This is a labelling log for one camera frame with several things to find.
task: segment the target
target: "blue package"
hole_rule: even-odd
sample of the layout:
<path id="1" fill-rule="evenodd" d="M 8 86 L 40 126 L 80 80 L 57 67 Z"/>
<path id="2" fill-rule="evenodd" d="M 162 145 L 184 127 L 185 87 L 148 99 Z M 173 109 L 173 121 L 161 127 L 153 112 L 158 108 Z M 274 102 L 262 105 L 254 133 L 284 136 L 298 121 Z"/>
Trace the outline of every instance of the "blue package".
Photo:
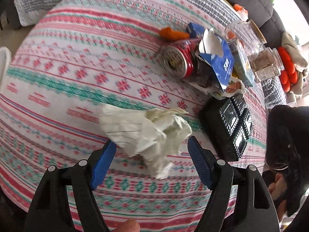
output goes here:
<path id="1" fill-rule="evenodd" d="M 190 38 L 203 37 L 205 28 L 197 23 L 189 23 L 186 31 L 190 34 Z"/>
<path id="2" fill-rule="evenodd" d="M 220 41 L 223 56 L 208 53 L 200 53 L 199 58 L 208 63 L 214 71 L 217 87 L 224 92 L 227 88 L 234 66 L 234 58 L 225 39 L 216 35 Z"/>

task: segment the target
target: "table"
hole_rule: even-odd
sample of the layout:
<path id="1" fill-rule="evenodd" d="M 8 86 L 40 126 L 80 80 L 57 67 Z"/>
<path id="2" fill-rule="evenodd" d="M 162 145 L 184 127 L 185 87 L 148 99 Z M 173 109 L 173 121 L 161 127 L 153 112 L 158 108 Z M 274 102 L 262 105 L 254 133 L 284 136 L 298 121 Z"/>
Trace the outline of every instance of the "table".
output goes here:
<path id="1" fill-rule="evenodd" d="M 155 54 L 159 29 L 196 22 L 223 27 L 185 0 L 63 0 L 29 33 L 0 88 L 0 185 L 19 207 L 31 198 L 49 165 L 72 166 L 106 142 L 102 103 L 145 110 L 180 107 L 202 147 L 213 150 L 197 113 L 207 96 L 170 77 Z M 254 120 L 244 155 L 233 166 L 262 171 L 266 120 L 260 85 L 245 100 Z M 94 192 L 109 228 L 129 218 L 142 231 L 193 231 L 210 191 L 197 175 L 186 141 L 167 179 L 150 178 L 143 162 L 117 149 L 103 185 Z M 73 221 L 81 228 L 71 188 Z M 227 215 L 233 211 L 236 188 Z"/>

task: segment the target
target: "blue gripper pad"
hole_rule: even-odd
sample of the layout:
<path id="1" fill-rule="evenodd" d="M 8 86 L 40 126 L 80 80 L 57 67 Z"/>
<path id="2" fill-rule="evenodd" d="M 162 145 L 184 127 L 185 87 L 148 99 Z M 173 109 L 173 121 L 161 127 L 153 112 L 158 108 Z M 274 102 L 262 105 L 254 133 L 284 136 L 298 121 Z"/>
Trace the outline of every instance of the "blue gripper pad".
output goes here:
<path id="1" fill-rule="evenodd" d="M 112 163 L 112 160 L 116 154 L 116 144 L 110 142 L 110 144 L 105 149 L 104 153 L 102 153 L 100 159 L 97 164 L 95 164 L 92 170 L 92 179 L 91 179 L 91 189 L 95 190 L 99 185 L 103 183 L 105 175 L 109 169 L 109 166 Z"/>
<path id="2" fill-rule="evenodd" d="M 188 139 L 188 151 L 195 166 L 195 169 L 200 177 L 200 180 L 209 189 L 213 186 L 213 181 L 211 180 L 211 167 L 208 165 L 203 157 L 203 148 L 198 143 L 194 136 Z"/>

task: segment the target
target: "gray sofa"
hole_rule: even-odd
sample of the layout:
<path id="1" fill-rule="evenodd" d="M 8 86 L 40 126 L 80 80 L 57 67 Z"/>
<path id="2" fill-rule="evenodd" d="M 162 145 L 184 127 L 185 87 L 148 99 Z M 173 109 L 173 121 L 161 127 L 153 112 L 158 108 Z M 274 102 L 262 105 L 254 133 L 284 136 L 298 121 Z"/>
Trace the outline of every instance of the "gray sofa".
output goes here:
<path id="1" fill-rule="evenodd" d="M 284 25 L 272 7 L 271 0 L 227 0 L 232 5 L 239 4 L 248 11 L 249 19 L 252 19 L 260 28 L 267 40 L 269 47 L 281 46 L 282 33 L 285 32 Z"/>

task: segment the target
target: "paper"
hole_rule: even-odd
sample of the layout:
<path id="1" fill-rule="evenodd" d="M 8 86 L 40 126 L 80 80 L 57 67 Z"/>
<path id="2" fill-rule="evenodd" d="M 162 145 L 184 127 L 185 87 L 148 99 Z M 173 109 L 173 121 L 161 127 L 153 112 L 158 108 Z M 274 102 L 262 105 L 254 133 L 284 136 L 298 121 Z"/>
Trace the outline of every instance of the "paper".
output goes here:
<path id="1" fill-rule="evenodd" d="M 192 134 L 188 122 L 176 114 L 183 109 L 123 109 L 103 104 L 100 127 L 105 135 L 133 157 L 140 154 L 151 177 L 164 179 L 172 163 L 167 155 L 178 155 L 181 143 Z"/>

